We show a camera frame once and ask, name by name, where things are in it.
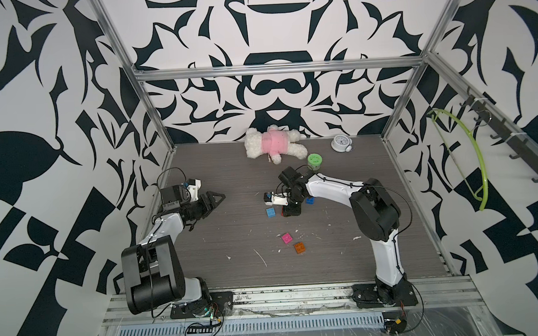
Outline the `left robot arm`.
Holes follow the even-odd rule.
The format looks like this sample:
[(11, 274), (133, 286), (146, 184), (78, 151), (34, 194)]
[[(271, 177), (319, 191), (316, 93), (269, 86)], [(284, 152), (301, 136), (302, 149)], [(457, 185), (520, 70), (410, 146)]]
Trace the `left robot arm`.
[(185, 229), (208, 217), (225, 195), (213, 191), (200, 193), (200, 180), (159, 190), (161, 210), (150, 232), (138, 244), (121, 254), (126, 303), (138, 315), (165, 305), (176, 305), (192, 315), (212, 312), (213, 301), (206, 282), (184, 275), (175, 242)]

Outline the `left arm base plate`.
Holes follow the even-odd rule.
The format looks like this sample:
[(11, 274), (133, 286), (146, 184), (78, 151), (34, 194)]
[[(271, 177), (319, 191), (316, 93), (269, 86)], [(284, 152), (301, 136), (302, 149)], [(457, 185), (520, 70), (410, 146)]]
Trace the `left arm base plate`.
[(232, 291), (213, 291), (204, 294), (199, 300), (173, 304), (170, 318), (190, 319), (223, 315), (232, 310), (233, 302), (234, 293)]

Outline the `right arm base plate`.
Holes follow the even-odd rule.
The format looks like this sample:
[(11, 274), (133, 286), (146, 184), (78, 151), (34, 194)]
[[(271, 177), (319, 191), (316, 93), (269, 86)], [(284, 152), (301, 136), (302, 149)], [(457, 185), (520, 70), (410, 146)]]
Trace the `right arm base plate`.
[(352, 300), (358, 308), (372, 309), (379, 307), (416, 306), (419, 304), (413, 285), (401, 279), (395, 286), (389, 286), (377, 280), (374, 284), (352, 285)]

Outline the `light blue lego brick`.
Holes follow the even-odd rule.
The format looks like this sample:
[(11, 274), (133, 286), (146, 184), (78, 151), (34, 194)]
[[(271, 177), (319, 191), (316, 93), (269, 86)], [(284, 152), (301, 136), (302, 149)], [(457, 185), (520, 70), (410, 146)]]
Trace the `light blue lego brick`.
[(275, 208), (268, 208), (266, 210), (266, 213), (267, 213), (269, 218), (275, 217), (275, 215), (276, 215)]

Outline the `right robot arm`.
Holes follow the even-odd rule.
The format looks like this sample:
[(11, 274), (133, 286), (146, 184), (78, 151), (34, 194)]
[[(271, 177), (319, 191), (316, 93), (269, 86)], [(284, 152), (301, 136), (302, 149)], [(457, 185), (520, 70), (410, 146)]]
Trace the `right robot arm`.
[(285, 188), (284, 217), (299, 216), (309, 198), (323, 198), (352, 209), (355, 221), (370, 241), (376, 262), (378, 283), (394, 287), (404, 278), (396, 240), (401, 210), (376, 179), (346, 181), (312, 171), (303, 174), (294, 168), (283, 170), (279, 179)]

